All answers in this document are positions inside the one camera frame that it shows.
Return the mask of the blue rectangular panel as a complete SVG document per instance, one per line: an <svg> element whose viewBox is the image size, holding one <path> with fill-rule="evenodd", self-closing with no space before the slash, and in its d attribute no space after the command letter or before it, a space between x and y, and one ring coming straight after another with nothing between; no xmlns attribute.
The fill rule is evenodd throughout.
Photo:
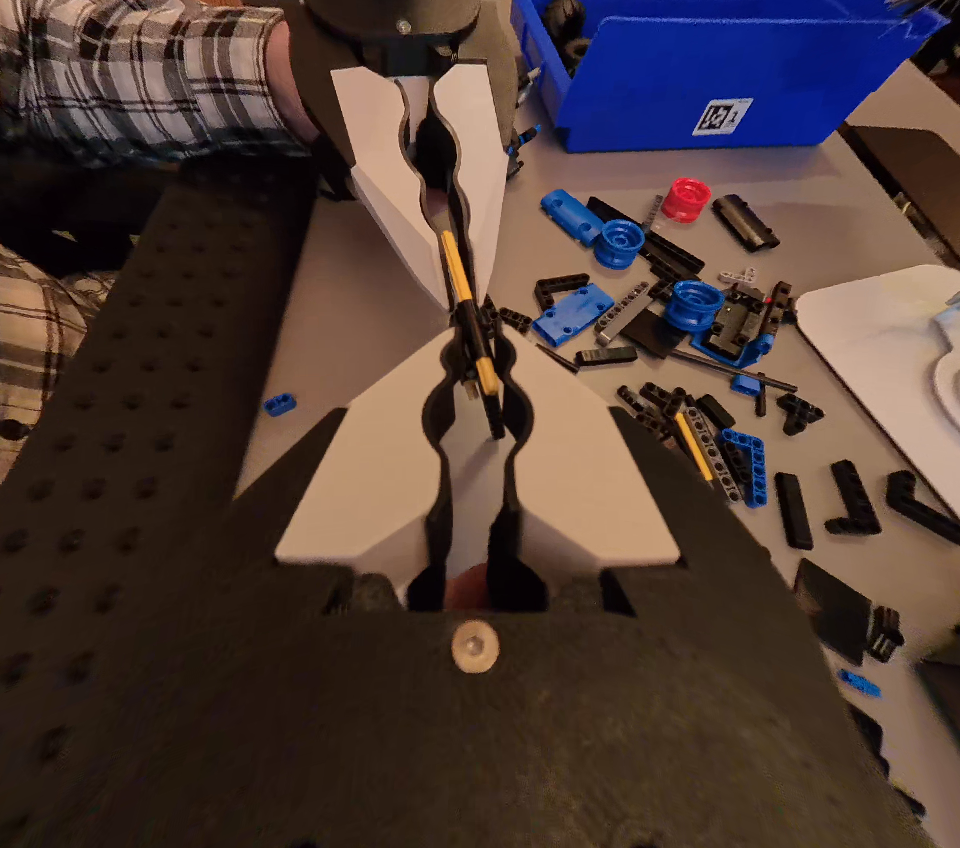
<svg viewBox="0 0 960 848"><path fill-rule="evenodd" d="M547 347L558 349L580 336L611 310L615 299L595 283L567 293L534 320L531 333Z"/></svg>

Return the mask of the person's left forearm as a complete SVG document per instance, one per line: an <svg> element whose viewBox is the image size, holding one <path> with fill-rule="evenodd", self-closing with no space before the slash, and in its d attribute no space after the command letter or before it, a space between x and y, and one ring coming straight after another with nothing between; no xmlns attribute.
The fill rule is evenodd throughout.
<svg viewBox="0 0 960 848"><path fill-rule="evenodd" d="M2 143L91 168L298 156L319 137L279 9L1 0Z"/></svg>

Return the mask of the black chassis on blue frame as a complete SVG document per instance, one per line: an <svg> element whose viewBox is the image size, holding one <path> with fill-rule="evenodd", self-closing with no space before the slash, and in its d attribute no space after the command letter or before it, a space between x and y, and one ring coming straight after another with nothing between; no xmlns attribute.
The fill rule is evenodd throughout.
<svg viewBox="0 0 960 848"><path fill-rule="evenodd" d="M696 351L735 369L749 368L768 355L784 322L792 285L778 282L771 292L752 287L732 287L714 315L711 326L692 334Z"/></svg>

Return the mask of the black dotted mat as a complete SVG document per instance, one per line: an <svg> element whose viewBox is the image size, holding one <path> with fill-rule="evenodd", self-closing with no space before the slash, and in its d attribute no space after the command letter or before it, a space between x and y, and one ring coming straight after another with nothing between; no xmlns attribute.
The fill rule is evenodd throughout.
<svg viewBox="0 0 960 848"><path fill-rule="evenodd" d="M233 498L317 187L180 170L2 485L2 846L107 845L140 653Z"/></svg>

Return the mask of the black square panel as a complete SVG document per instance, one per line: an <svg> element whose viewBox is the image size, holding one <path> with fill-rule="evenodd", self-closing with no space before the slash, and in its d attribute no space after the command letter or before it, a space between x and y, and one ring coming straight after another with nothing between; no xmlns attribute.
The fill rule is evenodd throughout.
<svg viewBox="0 0 960 848"><path fill-rule="evenodd" d="M851 665L862 666L872 602L808 558L798 563L794 594L819 641Z"/></svg>

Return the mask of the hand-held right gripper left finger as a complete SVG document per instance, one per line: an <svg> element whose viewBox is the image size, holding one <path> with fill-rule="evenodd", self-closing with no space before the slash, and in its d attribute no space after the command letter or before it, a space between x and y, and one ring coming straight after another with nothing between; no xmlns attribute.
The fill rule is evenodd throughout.
<svg viewBox="0 0 960 848"><path fill-rule="evenodd" d="M464 367L448 328L354 398L275 551L285 565L387 578L413 610L443 607L453 539L450 460Z"/></svg>

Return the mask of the blue wheel hub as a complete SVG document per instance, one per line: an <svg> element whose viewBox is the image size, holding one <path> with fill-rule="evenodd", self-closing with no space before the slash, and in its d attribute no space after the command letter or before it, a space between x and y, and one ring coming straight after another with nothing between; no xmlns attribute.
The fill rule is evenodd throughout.
<svg viewBox="0 0 960 848"><path fill-rule="evenodd" d="M603 224L593 244L598 265L614 271L630 268L646 242L642 227L630 220L613 219Z"/></svg>
<svg viewBox="0 0 960 848"><path fill-rule="evenodd" d="M726 302L725 292L713 285L699 279L680 280L672 287L663 318L675 330L702 334L714 326Z"/></svg>

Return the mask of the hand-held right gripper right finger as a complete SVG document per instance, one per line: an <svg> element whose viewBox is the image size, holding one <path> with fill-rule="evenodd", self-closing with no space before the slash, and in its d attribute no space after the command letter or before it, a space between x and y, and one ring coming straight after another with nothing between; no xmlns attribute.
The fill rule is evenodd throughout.
<svg viewBox="0 0 960 848"><path fill-rule="evenodd" d="M678 542L620 423L629 434L646 430L509 326L496 331L494 367L513 447L489 530L492 608L543 612L576 579L678 564Z"/></svg>

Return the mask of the pile of black and blue bricks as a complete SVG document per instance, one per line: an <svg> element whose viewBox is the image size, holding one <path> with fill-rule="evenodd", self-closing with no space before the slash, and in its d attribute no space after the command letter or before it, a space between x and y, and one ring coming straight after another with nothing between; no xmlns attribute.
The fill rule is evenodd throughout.
<svg viewBox="0 0 960 848"><path fill-rule="evenodd" d="M784 542L776 549L790 551L795 574L807 558L866 597L872 605L866 654L876 664L888 662L907 637L918 648L931 642L932 622L958 620L958 524L943 512L915 497L918 478L911 470L898 470L883 479L887 500L881 513L873 505L865 479L851 459L835 460L828 450L812 461L801 461L802 479L784 471L785 461L796 467L800 460L795 435L819 421L824 412L802 399L773 388L778 395L784 434L767 431L764 437L735 429L729 412L712 395L694 398L689 385L666 387L666 370L685 363L668 357L673 351L695 353L684 331L664 318L675 283L699 280L687 268L674 264L672 254L658 254L666 241L657 232L646 238L630 268L602 267L594 248L584 247L556 225L530 201L508 201L503 209L496 262L490 285L499 301L520 301L524 295L536 303L536 319L510 307L486 310L496 329L509 327L532 343L543 355L574 375L613 409L624 410L645 435L630 434L620 422L630 450L668 523L667 505L680 505L679 516L692 519L693 527L706 529L708 540L731 554L733 544L721 540L722 513L746 516L752 529L777 518ZM546 346L531 332L532 324L568 293L595 284L615 305L592 326L558 349ZM730 504L706 482L691 459L674 423L690 406L702 412L715 439L732 429L758 437L765 444L769 501L751 509L744 501ZM886 531L882 515L893 516L899 526Z"/></svg>

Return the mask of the black grooved block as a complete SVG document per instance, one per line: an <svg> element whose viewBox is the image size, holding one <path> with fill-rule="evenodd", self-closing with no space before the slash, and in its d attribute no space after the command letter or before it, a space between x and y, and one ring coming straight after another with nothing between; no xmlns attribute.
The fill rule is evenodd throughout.
<svg viewBox="0 0 960 848"><path fill-rule="evenodd" d="M716 198L712 210L726 230L750 254L780 247L781 241L774 231L737 194Z"/></svg>

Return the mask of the long thin black axle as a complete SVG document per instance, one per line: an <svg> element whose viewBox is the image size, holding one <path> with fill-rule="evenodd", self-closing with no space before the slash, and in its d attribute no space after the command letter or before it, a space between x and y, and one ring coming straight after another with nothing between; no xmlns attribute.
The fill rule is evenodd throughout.
<svg viewBox="0 0 960 848"><path fill-rule="evenodd" d="M758 382L762 386L772 387L787 394L796 394L799 391L799 387L794 384L780 381L766 374L753 372L741 367L730 366L711 358L691 353L689 351L673 350L669 352L668 358L675 361L694 364L704 369L727 375L731 378L741 377L744 379L750 379Z"/></svg>

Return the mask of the short yellow axle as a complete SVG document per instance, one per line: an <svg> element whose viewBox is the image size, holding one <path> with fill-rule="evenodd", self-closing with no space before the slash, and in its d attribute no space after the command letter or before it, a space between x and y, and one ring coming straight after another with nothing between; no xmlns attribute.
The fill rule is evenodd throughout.
<svg viewBox="0 0 960 848"><path fill-rule="evenodd" d="M705 454L701 442L683 412L678 412L675 415L674 424L686 446L690 458L698 468L703 479L707 483L715 482L714 470L711 467L710 460Z"/></svg>

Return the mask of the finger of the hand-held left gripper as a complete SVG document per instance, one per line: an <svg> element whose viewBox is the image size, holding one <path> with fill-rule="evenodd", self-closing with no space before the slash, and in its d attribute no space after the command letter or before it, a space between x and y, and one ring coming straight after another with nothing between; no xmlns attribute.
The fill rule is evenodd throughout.
<svg viewBox="0 0 960 848"><path fill-rule="evenodd" d="M452 66L433 84L430 109L442 125L440 139L453 144L452 178L481 300L495 269L509 161L486 64Z"/></svg>
<svg viewBox="0 0 960 848"><path fill-rule="evenodd" d="M407 153L411 111L401 80L365 66L333 70L331 79L353 153L355 194L420 287L448 309L439 236L424 211L426 186Z"/></svg>

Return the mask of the long grey beam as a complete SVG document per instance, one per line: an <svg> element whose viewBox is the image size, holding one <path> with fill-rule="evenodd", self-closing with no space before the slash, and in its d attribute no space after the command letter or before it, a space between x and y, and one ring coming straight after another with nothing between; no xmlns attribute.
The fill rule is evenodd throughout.
<svg viewBox="0 0 960 848"><path fill-rule="evenodd" d="M683 408L679 416L690 429L707 470L709 470L712 480L716 484L716 490L731 505L744 502L745 498L740 485L721 453L710 422L698 408L690 405Z"/></svg>

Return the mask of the red wheel hub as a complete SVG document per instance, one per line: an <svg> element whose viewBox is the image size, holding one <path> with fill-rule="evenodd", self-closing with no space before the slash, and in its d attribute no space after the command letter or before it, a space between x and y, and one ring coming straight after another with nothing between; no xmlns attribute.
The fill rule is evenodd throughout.
<svg viewBox="0 0 960 848"><path fill-rule="evenodd" d="M700 218L712 198L712 190L706 183L692 178L679 178L672 183L664 197L661 212L671 221L690 224Z"/></svg>

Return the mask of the yellow axle with black connector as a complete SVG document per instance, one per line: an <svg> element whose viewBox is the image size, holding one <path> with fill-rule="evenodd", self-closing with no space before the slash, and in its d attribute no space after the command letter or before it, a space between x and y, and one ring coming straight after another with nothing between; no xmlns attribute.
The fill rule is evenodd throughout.
<svg viewBox="0 0 960 848"><path fill-rule="evenodd" d="M451 315L461 336L465 358L464 383L473 383L477 389L486 413L491 438L494 441L500 441L506 435L506 426L503 421L500 382L491 339L488 337L481 309L474 299L474 291L452 230L441 231L439 246L445 266L447 286L452 297Z"/></svg>

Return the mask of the person's right hand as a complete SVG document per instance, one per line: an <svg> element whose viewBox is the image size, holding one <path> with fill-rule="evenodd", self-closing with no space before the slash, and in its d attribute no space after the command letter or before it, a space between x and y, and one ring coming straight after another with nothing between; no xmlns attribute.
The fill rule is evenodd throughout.
<svg viewBox="0 0 960 848"><path fill-rule="evenodd" d="M444 611L482 612L490 609L491 597L486 562L446 579L443 596Z"/></svg>

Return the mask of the person in plaid shirt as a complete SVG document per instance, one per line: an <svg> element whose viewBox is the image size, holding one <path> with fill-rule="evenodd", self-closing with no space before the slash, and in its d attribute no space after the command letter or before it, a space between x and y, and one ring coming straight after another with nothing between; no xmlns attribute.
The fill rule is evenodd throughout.
<svg viewBox="0 0 960 848"><path fill-rule="evenodd" d="M114 287L116 272L55 278L1 248L1 479L13 469Z"/></svg>

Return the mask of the blue storage bin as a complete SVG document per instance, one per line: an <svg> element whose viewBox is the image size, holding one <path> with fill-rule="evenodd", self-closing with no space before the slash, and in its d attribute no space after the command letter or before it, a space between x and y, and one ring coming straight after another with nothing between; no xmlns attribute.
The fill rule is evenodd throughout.
<svg viewBox="0 0 960 848"><path fill-rule="evenodd" d="M580 0L574 77L543 24L510 21L565 150L819 146L947 20L886 0Z"/></svg>

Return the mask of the blue curved panel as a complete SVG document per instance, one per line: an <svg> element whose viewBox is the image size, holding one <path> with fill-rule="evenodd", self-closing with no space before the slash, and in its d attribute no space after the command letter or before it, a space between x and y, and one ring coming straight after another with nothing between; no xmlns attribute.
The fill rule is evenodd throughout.
<svg viewBox="0 0 960 848"><path fill-rule="evenodd" d="M584 247L594 247L604 222L584 203L564 189L555 189L543 196L540 206L548 218Z"/></svg>

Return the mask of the blue angled beam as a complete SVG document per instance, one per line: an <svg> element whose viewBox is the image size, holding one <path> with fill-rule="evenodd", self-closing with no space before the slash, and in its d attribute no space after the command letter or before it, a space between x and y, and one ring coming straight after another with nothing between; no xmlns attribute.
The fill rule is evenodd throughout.
<svg viewBox="0 0 960 848"><path fill-rule="evenodd" d="M726 467L742 490L744 504L750 509L767 506L769 495L763 440L726 428L718 433L718 446Z"/></svg>

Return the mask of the grey desk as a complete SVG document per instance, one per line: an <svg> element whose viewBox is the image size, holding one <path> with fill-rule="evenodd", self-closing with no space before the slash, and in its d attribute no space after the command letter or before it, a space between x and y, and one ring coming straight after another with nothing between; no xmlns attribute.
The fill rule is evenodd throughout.
<svg viewBox="0 0 960 848"><path fill-rule="evenodd" d="M781 240L753 263L758 275L766 285L789 282L799 294L942 266L839 136L816 148L568 155L544 125L522 155L525 167L508 186L489 285L492 299L513 310L534 314L534 282L550 275L588 271L616 299L630 289L627 272L604 272L545 217L541 197L559 188L596 195L638 217L679 177L700 179L719 194L739 194ZM440 311L366 208L320 199L263 391L266 398L293 394L297 409L275 420L259 418L238 490L328 411L377 382L442 327ZM742 431L764 440L771 473L798 477L812 551L788 545L775 497L764 509L736 506L735 512L789 587L808 557L872 602L899 611L904 647L892 662L868 658L862 666L882 698L864 697L834 675L827 685L882 725L894 782L926 806L931 838L958 846L958 746L914 669L958 623L958 547L887 509L886 477L908 464L797 328L780 331L762 370L797 385L825 419L786 436L774 402L767 417L757 419L750 401L729 393L720 374L679 360L644 355L624 369L583 372L578 381L609 403L616 402L619 386L638 387L650 378L663 387L709 391Z"/></svg>

